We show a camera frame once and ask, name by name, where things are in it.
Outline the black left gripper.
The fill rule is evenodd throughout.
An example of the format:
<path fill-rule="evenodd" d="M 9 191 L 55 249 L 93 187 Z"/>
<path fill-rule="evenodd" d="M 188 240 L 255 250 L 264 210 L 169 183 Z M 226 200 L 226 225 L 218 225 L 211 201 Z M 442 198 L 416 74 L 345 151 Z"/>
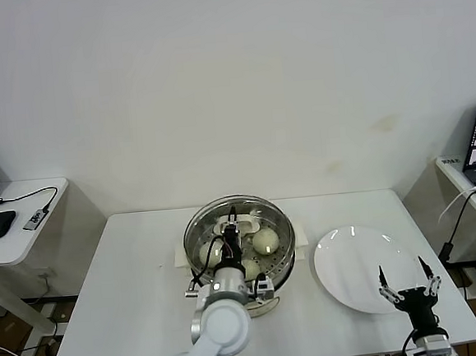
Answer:
<path fill-rule="evenodd" d="M 224 258 L 231 266 L 237 268 L 242 265 L 243 251 L 241 249 L 240 232 L 238 230 L 237 210 L 231 206 L 228 215 L 229 224 L 224 227 L 223 239 L 227 249 L 227 256 Z"/>

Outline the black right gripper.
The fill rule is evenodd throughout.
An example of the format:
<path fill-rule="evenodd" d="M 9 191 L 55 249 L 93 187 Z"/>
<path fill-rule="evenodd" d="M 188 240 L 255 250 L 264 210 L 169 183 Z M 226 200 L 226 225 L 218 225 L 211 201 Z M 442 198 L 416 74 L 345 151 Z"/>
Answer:
<path fill-rule="evenodd" d="M 423 273 L 427 277 L 426 287 L 403 289 L 397 293 L 387 284 L 387 279 L 381 266 L 379 266 L 380 295 L 410 318 L 412 327 L 417 331 L 430 331 L 437 328 L 437 319 L 433 307 L 437 303 L 437 294 L 441 287 L 441 277 L 434 275 L 432 268 L 418 257 Z"/>

